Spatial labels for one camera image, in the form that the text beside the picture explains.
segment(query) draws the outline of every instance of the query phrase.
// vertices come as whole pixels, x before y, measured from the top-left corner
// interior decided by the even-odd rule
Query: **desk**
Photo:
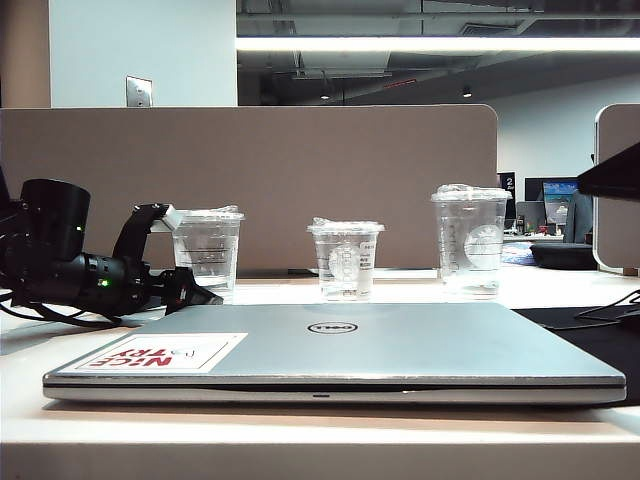
[[[535,234],[535,235],[508,235],[505,234],[504,236],[504,242],[505,243],[509,243],[509,242],[549,242],[549,243],[562,243],[564,239],[564,235],[541,235],[541,234]]]
[[[430,272],[422,278],[392,276],[376,280],[374,302],[446,298]],[[515,265],[502,269],[501,281],[497,301],[510,308],[605,304],[640,288],[638,278]],[[239,281],[235,303],[318,299],[315,278],[261,279]],[[601,480],[640,475],[640,407],[63,403],[43,397],[42,374],[128,329],[89,332],[2,317],[2,330],[3,479]]]

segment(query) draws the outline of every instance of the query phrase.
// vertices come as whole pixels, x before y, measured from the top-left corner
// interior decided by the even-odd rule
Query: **light fixture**
[[[639,37],[238,37],[253,52],[640,52]]]

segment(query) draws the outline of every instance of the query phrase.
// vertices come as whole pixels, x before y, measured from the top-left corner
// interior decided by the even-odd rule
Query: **plastic cup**
[[[498,293],[504,216],[511,193],[500,188],[443,185],[436,206],[442,280],[450,294],[492,298]]]
[[[176,266],[190,267],[198,285],[231,300],[244,214],[235,205],[178,212],[182,220],[172,232]]]
[[[322,298],[328,301],[367,301],[373,287],[377,222],[335,222],[314,218],[313,234]]]

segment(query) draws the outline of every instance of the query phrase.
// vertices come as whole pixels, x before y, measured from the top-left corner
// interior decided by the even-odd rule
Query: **exposed ceiling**
[[[237,0],[238,36],[638,36],[640,0]],[[640,72],[640,54],[238,52],[244,104],[473,101]],[[321,100],[322,93],[331,98]]]

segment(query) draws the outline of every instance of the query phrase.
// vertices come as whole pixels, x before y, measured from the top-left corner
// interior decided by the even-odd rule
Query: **cubicle divider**
[[[385,224],[377,266],[434,267],[430,195],[495,186],[496,124],[484,105],[5,109],[0,162],[13,197],[30,178],[88,190],[91,253],[111,254],[135,204],[236,204],[240,271],[314,267],[314,216]],[[172,266],[170,238],[145,259]]]
[[[596,118],[596,163],[640,142],[639,126],[640,104],[602,109]],[[596,198],[593,213],[596,259],[607,267],[640,268],[640,203]]]

